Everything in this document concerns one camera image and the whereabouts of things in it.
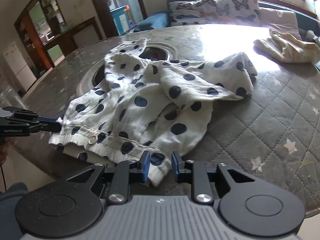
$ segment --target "gray gripper base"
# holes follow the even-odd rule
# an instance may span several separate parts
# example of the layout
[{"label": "gray gripper base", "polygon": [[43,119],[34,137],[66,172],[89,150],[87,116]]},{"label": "gray gripper base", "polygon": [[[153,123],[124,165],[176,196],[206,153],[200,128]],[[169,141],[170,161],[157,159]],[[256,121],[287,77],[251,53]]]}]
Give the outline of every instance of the gray gripper base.
[{"label": "gray gripper base", "polygon": [[[36,240],[24,235],[21,240]],[[72,240],[247,240],[225,225],[213,208],[187,196],[133,196],[124,205],[110,206],[95,225]],[[298,240],[295,235],[283,240]]]}]

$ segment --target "snap button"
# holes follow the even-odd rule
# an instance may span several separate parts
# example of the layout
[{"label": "snap button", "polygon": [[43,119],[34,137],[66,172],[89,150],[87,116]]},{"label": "snap button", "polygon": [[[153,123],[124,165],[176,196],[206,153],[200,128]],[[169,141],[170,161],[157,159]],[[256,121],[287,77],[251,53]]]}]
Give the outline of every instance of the snap button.
[{"label": "snap button", "polygon": [[98,141],[98,136],[92,135],[89,139],[89,144],[95,144]]}]

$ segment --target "person's hand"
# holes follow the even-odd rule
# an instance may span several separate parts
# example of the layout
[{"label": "person's hand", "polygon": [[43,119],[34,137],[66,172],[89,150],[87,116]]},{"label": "person's hand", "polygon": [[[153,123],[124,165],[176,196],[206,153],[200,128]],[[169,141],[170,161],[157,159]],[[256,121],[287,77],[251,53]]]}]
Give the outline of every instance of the person's hand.
[{"label": "person's hand", "polygon": [[8,155],[8,141],[9,141],[9,137],[5,137],[4,138],[4,143],[2,145],[0,145],[0,165],[4,164],[4,162],[7,159],[7,155]]}]

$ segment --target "refrigerator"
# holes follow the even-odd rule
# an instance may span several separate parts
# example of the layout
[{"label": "refrigerator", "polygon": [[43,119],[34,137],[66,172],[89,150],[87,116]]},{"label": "refrigerator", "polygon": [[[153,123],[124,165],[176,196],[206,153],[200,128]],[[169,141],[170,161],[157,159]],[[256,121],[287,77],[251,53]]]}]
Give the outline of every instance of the refrigerator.
[{"label": "refrigerator", "polygon": [[15,42],[12,43],[11,46],[3,52],[3,56],[18,79],[20,87],[24,92],[27,92],[36,81],[36,77],[24,60],[17,44]]}]

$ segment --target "round table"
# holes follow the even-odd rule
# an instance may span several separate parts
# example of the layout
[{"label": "round table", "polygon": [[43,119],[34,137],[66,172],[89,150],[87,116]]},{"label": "round table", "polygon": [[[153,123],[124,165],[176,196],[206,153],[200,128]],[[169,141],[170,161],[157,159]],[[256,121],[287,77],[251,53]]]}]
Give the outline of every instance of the round table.
[{"label": "round table", "polygon": [[[77,97],[84,74],[123,41],[148,38],[178,51],[178,59],[218,61],[244,51],[258,70],[251,98],[214,103],[208,131],[185,156],[206,166],[227,163],[296,194],[307,216],[319,213],[320,76],[312,64],[283,64],[255,48],[267,28],[237,25],[187,25],[115,37],[77,49],[55,67],[26,100],[30,110],[58,118]],[[17,150],[47,174],[60,178],[87,163],[53,150],[50,134],[13,138]],[[157,194],[188,194],[170,173]]]}]

